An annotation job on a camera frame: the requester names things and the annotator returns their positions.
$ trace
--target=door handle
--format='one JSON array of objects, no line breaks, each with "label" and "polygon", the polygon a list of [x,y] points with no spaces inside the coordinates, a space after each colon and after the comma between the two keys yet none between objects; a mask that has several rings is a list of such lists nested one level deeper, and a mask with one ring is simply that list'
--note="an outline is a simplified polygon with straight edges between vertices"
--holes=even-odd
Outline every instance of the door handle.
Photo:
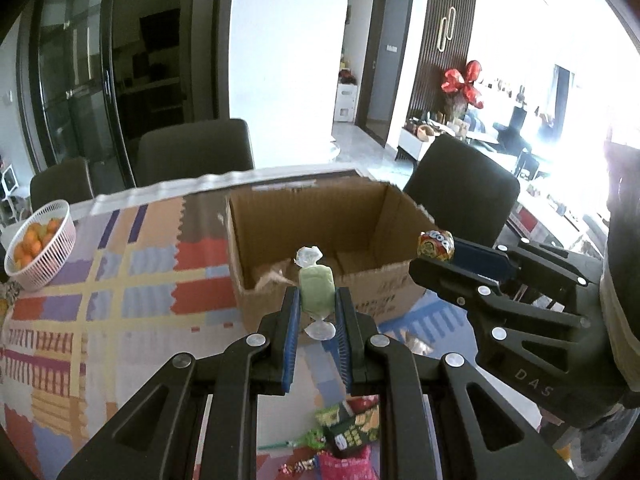
[{"label": "door handle", "polygon": [[449,15],[447,17],[447,40],[453,40],[453,29],[456,27],[456,8],[449,7]]},{"label": "door handle", "polygon": [[109,70],[104,71],[104,93],[107,96],[110,104],[113,104],[113,97],[111,95],[111,81],[109,79]]},{"label": "door handle", "polygon": [[440,28],[438,30],[438,39],[436,40],[436,46],[439,52],[444,52],[444,48],[447,46],[447,33],[445,26],[447,25],[447,17],[445,16],[440,20]]}]

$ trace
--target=gray chair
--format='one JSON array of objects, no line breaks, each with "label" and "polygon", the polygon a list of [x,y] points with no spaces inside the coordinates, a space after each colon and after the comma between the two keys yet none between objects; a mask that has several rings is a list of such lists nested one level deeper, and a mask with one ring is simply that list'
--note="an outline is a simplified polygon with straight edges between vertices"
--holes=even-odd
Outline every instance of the gray chair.
[{"label": "gray chair", "polygon": [[241,119],[177,124],[142,136],[136,183],[149,186],[254,168],[249,128]]},{"label": "gray chair", "polygon": [[436,225],[493,247],[520,193],[518,179],[468,144],[437,137],[404,187]]},{"label": "gray chair", "polygon": [[31,179],[30,188],[31,209],[34,211],[53,200],[75,204],[94,197],[89,166],[81,156],[68,158],[37,174]]}]

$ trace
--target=red decoration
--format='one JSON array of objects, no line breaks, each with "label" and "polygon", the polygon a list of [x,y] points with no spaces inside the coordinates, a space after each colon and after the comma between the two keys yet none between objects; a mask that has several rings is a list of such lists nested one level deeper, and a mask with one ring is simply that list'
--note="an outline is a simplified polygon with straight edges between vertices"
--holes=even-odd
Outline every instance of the red decoration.
[{"label": "red decoration", "polygon": [[447,94],[453,94],[453,92],[457,92],[462,88],[462,85],[465,83],[464,78],[459,70],[455,68],[449,68],[444,73],[444,83],[442,84],[442,89]]},{"label": "red decoration", "polygon": [[482,72],[482,65],[480,65],[479,61],[476,61],[476,60],[469,61],[466,64],[466,69],[465,69],[466,82],[475,83],[476,81],[478,81],[478,77],[481,72]]},{"label": "red decoration", "polygon": [[482,72],[482,66],[479,61],[473,60],[466,64],[465,77],[459,70],[450,68],[444,73],[444,83],[442,83],[442,91],[447,94],[454,94],[462,90],[462,95],[466,101],[476,108],[484,108],[482,94],[474,87],[474,82]]}]

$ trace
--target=striped wooden panel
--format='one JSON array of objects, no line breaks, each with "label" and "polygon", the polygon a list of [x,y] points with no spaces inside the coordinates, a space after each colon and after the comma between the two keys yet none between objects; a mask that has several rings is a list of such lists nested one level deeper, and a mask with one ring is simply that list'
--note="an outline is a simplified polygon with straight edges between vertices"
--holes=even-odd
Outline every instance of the striped wooden panel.
[{"label": "striped wooden panel", "polygon": [[[456,8],[456,26],[453,39],[447,41],[444,52],[438,51],[438,29],[440,20],[447,15],[449,7]],[[407,116],[414,116],[416,110],[440,111],[444,107],[442,85],[444,71],[457,68],[464,72],[469,51],[471,30],[474,23],[476,0],[427,0],[427,13],[420,46],[420,57],[415,72],[414,90]]]}]

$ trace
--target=wicker basket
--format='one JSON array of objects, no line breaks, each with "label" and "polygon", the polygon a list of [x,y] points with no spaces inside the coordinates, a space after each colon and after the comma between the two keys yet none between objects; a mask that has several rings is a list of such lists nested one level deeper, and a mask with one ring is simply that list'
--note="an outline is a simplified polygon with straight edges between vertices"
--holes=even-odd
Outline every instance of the wicker basket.
[{"label": "wicker basket", "polygon": [[[23,240],[30,225],[35,222],[46,225],[52,218],[62,218],[58,232],[29,265],[18,270],[14,262],[16,245]],[[75,243],[76,227],[71,219],[69,204],[64,200],[54,200],[31,215],[15,234],[4,257],[4,271],[20,283],[24,290],[38,290],[60,272]]]}]

